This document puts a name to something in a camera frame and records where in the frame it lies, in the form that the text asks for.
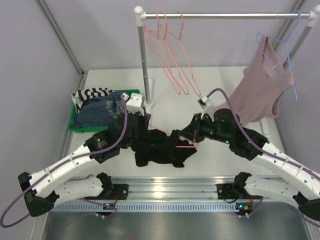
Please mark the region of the black tank top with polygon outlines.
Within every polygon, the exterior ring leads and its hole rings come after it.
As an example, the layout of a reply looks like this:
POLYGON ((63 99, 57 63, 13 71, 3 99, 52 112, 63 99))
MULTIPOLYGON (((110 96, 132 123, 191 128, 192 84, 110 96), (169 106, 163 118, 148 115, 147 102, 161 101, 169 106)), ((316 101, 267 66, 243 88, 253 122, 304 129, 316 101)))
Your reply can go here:
POLYGON ((180 139, 178 129, 173 129, 169 136, 157 129, 147 129, 130 148, 135 152, 135 163, 138 167, 145 167, 149 162, 154 162, 183 168, 186 159, 194 155, 197 149, 176 148, 177 145, 188 145, 188 140, 180 139))

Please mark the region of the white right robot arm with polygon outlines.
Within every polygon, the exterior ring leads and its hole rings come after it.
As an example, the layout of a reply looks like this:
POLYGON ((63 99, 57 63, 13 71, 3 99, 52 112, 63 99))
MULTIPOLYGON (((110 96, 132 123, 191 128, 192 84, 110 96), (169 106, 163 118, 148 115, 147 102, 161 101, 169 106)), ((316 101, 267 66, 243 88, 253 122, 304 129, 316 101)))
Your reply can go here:
POLYGON ((320 220, 320 175, 283 153, 262 134, 242 127, 239 117, 230 109, 220 109, 213 117, 194 114, 178 135, 192 143, 210 139, 227 144, 235 155, 265 167, 282 179, 240 172, 231 187, 238 199, 248 195, 270 198, 297 208, 312 220, 320 220))

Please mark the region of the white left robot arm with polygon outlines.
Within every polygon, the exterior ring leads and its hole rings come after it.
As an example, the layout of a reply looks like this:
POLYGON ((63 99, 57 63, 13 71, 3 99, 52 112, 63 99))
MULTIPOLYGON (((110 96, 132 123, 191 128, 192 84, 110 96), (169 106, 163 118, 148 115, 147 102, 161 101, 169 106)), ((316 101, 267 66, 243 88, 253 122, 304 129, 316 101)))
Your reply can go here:
POLYGON ((109 198, 113 194, 110 176, 99 173, 91 179, 70 179, 120 154, 148 130, 151 115, 129 113, 121 116, 108 129, 95 133, 74 152, 53 165, 35 172, 23 172, 18 182, 28 213, 41 216, 54 206, 86 197, 109 198))

